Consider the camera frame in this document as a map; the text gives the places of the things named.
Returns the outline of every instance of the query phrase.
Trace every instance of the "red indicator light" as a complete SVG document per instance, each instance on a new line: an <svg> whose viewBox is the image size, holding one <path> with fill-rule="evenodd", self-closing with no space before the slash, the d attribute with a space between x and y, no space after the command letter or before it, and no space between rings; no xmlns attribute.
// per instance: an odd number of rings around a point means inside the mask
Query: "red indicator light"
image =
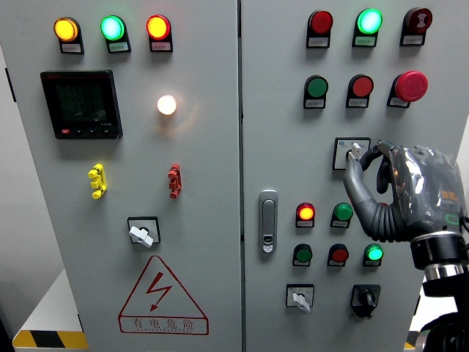
<svg viewBox="0 0 469 352"><path fill-rule="evenodd" d="M353 82L352 91L356 96L363 98L370 95L373 90L373 80L367 76L361 76Z"/></svg>
<svg viewBox="0 0 469 352"><path fill-rule="evenodd" d="M337 263L344 263L349 259L349 252L345 249L339 249L332 254L332 260Z"/></svg>
<svg viewBox="0 0 469 352"><path fill-rule="evenodd" d="M396 96L405 102L412 103L422 98L428 89L428 80L422 72L408 71L396 81Z"/></svg>
<svg viewBox="0 0 469 352"><path fill-rule="evenodd" d="M332 25L332 15L327 11L316 11L310 17L309 26L317 34L328 33Z"/></svg>
<svg viewBox="0 0 469 352"><path fill-rule="evenodd" d="M413 34L423 34L432 25L432 12L422 7L409 10L404 17L404 25Z"/></svg>
<svg viewBox="0 0 469 352"><path fill-rule="evenodd" d="M154 40L163 40L171 32L171 24L163 15L153 15L148 18L147 32Z"/></svg>
<svg viewBox="0 0 469 352"><path fill-rule="evenodd" d="M301 203L296 208L296 214L302 221L310 221L314 218L315 213L311 203Z"/></svg>

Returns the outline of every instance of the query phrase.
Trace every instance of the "white wall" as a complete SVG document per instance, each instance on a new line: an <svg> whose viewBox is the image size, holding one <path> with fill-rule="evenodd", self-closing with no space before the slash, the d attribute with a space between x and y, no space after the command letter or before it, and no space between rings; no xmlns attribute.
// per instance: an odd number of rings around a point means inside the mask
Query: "white wall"
<svg viewBox="0 0 469 352"><path fill-rule="evenodd" d="M5 67L0 47L0 319L13 338L63 263Z"/></svg>

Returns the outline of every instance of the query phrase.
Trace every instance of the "emergency stop button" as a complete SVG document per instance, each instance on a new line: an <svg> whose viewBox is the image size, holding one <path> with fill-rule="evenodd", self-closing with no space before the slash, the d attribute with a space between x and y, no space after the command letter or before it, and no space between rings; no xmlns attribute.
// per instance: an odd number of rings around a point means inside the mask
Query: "emergency stop button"
<svg viewBox="0 0 469 352"><path fill-rule="evenodd" d="M388 106L407 109L410 103L421 99L428 89L428 79L419 71L408 71L397 76L389 93Z"/></svg>

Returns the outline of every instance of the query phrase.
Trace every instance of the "white indicator light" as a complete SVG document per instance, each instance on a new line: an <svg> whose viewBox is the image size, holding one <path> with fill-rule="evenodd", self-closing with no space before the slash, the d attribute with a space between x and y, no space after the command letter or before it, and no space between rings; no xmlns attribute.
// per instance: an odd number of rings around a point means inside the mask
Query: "white indicator light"
<svg viewBox="0 0 469 352"><path fill-rule="evenodd" d="M171 115L176 111L176 99L172 95L164 95L158 99L158 111L161 114Z"/></svg>

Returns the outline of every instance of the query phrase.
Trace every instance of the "lightning bolt symbol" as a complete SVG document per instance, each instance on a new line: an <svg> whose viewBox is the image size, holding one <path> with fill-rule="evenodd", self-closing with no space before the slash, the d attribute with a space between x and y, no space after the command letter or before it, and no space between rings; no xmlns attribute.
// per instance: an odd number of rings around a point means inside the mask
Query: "lightning bolt symbol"
<svg viewBox="0 0 469 352"><path fill-rule="evenodd" d="M153 312L155 309L158 308L158 303L160 303L160 301L163 299L163 297L166 296L166 294L172 288L172 286L166 286L166 287L161 287L161 288L155 289L156 284L160 281L160 279L162 277L163 277L163 273L159 272L156 275L155 279L153 280L152 284L148 287L147 294L158 292L158 291L164 291L163 295L160 297L160 299L158 299L158 302L156 302L155 304L152 304L152 307L150 308L150 312Z"/></svg>

